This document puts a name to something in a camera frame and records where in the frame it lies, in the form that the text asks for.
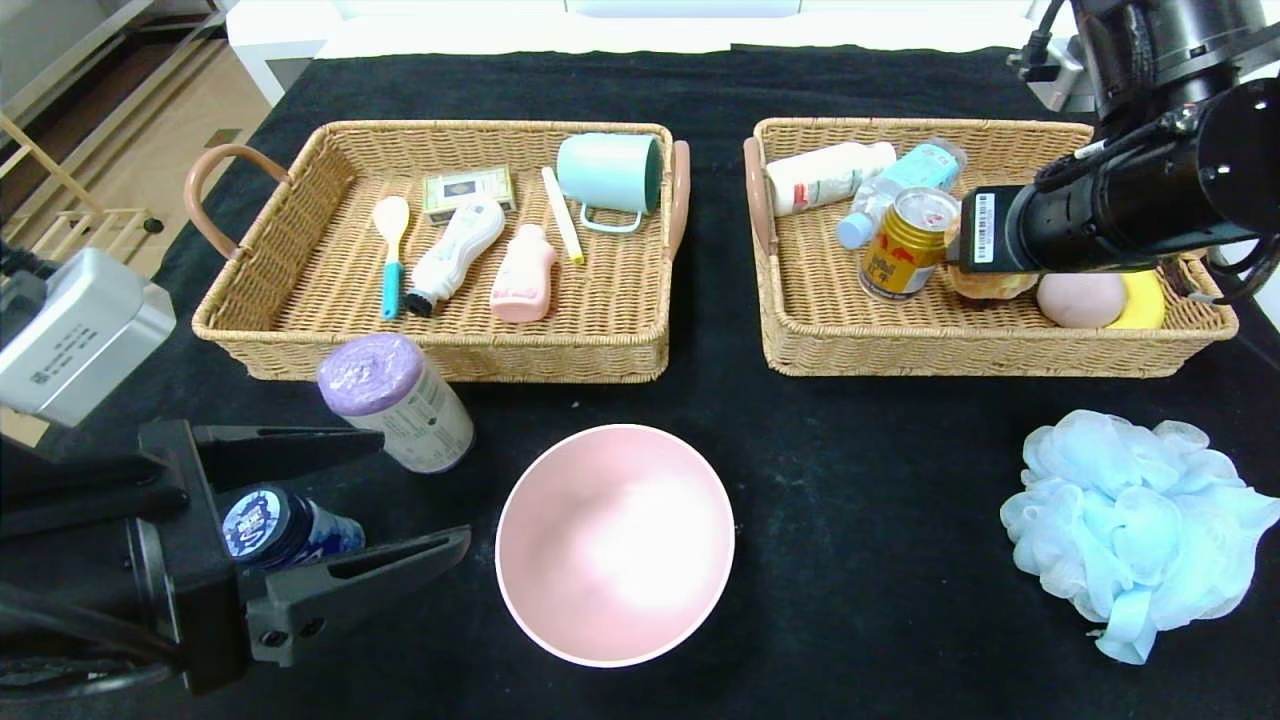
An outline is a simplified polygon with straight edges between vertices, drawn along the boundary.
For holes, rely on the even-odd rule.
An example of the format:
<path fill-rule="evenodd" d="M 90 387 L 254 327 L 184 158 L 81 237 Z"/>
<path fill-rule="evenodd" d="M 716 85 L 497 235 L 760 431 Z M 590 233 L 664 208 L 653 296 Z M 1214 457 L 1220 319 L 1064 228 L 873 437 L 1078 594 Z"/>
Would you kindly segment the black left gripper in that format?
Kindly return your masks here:
<path fill-rule="evenodd" d="M 247 664 L 215 491 L 381 451 L 353 427 L 140 428 L 138 447 L 49 457 L 3 439 L 3 693 L 91 696 L 180 676 L 192 692 Z M 293 667 L 456 566 L 468 525 L 268 573 L 244 609 L 255 661 Z"/>

